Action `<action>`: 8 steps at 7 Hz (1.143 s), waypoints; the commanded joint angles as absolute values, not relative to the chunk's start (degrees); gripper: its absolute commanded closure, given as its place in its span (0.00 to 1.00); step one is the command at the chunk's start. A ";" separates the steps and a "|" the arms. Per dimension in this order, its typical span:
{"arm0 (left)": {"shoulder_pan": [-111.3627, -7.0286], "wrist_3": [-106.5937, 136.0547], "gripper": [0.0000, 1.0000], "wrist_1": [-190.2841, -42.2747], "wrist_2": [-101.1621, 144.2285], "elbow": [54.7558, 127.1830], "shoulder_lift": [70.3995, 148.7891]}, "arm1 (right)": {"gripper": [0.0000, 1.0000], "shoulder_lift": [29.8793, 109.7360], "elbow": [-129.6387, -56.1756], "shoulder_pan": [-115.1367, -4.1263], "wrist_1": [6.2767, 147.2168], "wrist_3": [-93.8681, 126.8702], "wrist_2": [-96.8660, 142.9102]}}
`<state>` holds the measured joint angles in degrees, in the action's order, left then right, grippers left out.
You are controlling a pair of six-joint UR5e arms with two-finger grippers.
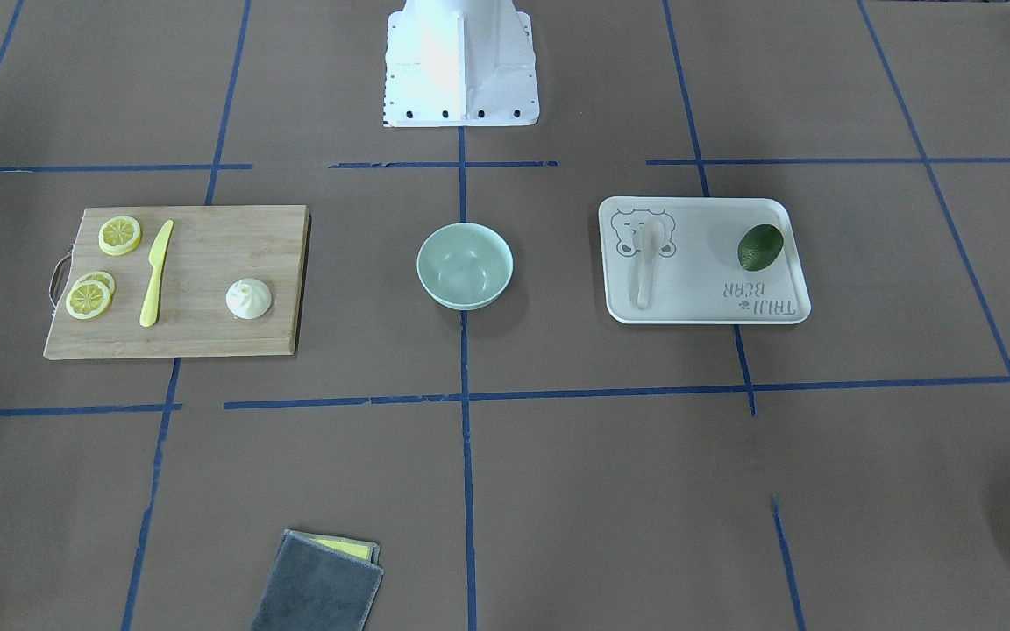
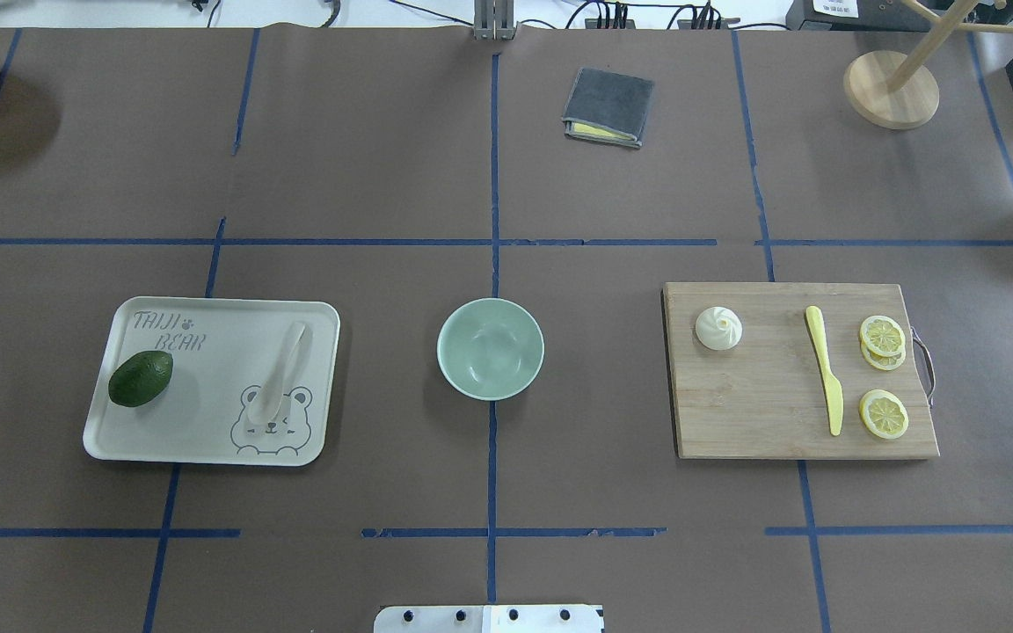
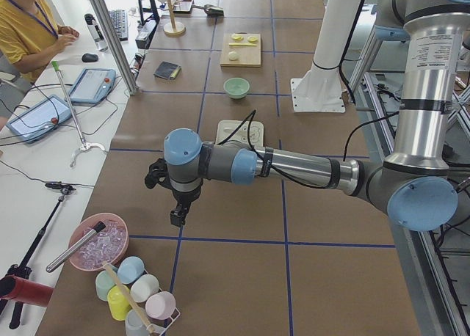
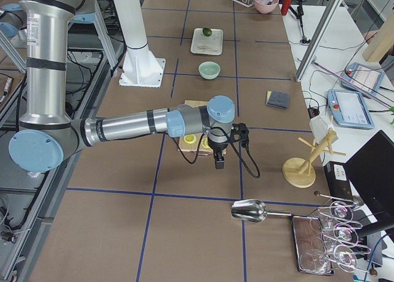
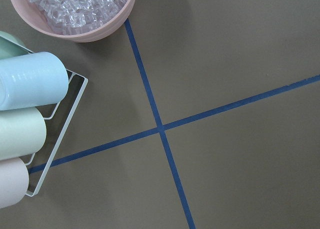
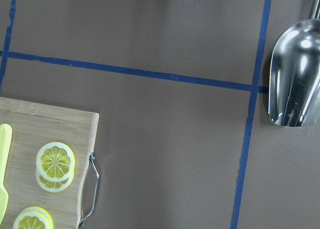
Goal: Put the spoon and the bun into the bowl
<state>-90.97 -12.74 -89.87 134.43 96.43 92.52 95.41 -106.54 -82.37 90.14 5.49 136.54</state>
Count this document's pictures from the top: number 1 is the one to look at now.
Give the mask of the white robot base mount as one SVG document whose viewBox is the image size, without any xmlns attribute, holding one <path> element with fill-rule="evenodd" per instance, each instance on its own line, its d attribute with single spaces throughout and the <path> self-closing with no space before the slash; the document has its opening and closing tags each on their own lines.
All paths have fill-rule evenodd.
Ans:
<svg viewBox="0 0 1010 631">
<path fill-rule="evenodd" d="M 406 1 L 388 16 L 386 35 L 386 127 L 508 127 L 540 118 L 532 20 L 513 1 Z"/>
</svg>

